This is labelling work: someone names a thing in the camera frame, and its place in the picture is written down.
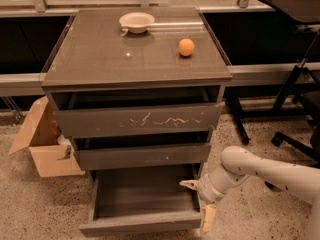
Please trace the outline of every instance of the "gray cabinet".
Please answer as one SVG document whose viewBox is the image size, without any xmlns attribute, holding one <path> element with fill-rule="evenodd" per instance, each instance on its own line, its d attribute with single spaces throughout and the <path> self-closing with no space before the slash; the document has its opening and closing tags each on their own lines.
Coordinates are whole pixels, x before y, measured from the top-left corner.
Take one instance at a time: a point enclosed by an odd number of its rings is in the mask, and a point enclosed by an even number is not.
<svg viewBox="0 0 320 240">
<path fill-rule="evenodd" d="M 121 35 L 119 18 L 137 10 L 161 29 Z M 186 36 L 196 46 L 188 58 L 177 51 Z M 42 88 L 80 167 L 96 172 L 84 235 L 199 227 L 197 195 L 179 182 L 208 159 L 230 79 L 195 9 L 77 14 Z"/>
</svg>

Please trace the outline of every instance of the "cabinet top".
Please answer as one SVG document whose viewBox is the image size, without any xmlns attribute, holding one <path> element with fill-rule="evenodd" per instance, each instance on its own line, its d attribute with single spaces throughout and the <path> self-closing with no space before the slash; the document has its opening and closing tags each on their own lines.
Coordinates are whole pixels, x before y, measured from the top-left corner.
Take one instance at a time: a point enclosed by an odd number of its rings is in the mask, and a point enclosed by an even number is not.
<svg viewBox="0 0 320 240">
<path fill-rule="evenodd" d="M 155 22 L 145 33 L 125 34 L 119 19 L 130 12 L 149 13 Z M 183 38 L 195 44 L 190 57 L 179 54 Z M 201 85 L 230 78 L 196 9 L 112 8 L 79 11 L 42 86 Z"/>
</svg>

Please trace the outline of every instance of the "white bowl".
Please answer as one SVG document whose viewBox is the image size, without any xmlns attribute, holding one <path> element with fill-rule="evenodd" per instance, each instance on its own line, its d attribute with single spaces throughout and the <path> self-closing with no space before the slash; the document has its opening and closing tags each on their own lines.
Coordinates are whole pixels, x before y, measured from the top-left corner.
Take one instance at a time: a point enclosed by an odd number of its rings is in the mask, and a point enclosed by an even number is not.
<svg viewBox="0 0 320 240">
<path fill-rule="evenodd" d="M 121 26 L 127 27 L 129 32 L 140 34 L 147 31 L 148 26 L 154 22 L 154 17 L 143 12 L 133 12 L 123 15 L 119 22 Z"/>
</svg>

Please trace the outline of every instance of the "box flap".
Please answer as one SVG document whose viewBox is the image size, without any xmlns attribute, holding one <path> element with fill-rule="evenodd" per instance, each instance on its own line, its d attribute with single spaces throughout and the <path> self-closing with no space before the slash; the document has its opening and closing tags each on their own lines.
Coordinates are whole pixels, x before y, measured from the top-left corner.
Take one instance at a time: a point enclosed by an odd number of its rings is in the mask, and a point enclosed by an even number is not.
<svg viewBox="0 0 320 240">
<path fill-rule="evenodd" d="M 66 156 L 67 149 L 68 145 L 29 147 L 40 177 L 85 174 L 85 171 L 79 168 L 73 150 L 70 156 Z"/>
<path fill-rule="evenodd" d="M 52 131 L 50 129 L 54 128 L 54 131 L 57 131 L 57 126 L 55 127 L 48 127 L 48 121 L 51 122 L 52 124 L 52 120 L 41 120 L 43 115 L 46 114 L 48 115 L 48 113 L 45 113 L 46 111 L 48 111 L 48 99 L 47 97 L 42 97 L 38 100 L 36 100 L 29 112 L 26 115 L 26 118 L 24 119 L 24 122 L 22 123 L 19 132 L 17 133 L 11 147 L 9 150 L 9 154 L 13 154 L 21 149 L 23 149 L 24 147 L 28 147 L 31 142 L 35 142 L 34 139 L 39 138 L 39 135 L 41 136 L 41 134 L 39 133 L 41 132 L 45 132 L 41 129 L 44 129 L 44 127 L 49 130 Z M 47 124 L 46 126 L 41 126 L 40 122 L 44 121 L 45 124 Z"/>
</svg>

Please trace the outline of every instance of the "drawer front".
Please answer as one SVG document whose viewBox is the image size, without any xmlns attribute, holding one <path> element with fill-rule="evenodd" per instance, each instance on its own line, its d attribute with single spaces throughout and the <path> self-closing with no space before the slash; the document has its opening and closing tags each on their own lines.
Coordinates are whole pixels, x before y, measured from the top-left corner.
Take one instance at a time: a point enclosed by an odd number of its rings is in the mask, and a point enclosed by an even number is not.
<svg viewBox="0 0 320 240">
<path fill-rule="evenodd" d="M 209 103 L 179 107 L 56 111 L 55 117 L 65 136 L 86 138 L 215 128 L 220 112 L 220 105 Z"/>
<path fill-rule="evenodd" d="M 82 170 L 193 164 L 207 161 L 210 144 L 162 145 L 140 148 L 115 148 L 77 151 Z"/>
<path fill-rule="evenodd" d="M 197 194 L 179 186 L 192 178 L 191 165 L 99 171 L 89 222 L 80 230 L 103 237 L 199 228 Z"/>
</svg>

